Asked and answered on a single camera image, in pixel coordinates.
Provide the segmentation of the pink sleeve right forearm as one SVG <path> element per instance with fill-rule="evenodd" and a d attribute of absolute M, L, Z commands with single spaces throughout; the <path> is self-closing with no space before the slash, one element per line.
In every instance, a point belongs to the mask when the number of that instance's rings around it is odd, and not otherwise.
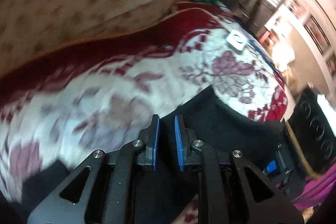
<path fill-rule="evenodd" d="M 302 194 L 293 200 L 298 210 L 305 210 L 323 203 L 335 185 L 335 162 L 329 170 L 319 179 L 310 180 Z"/>

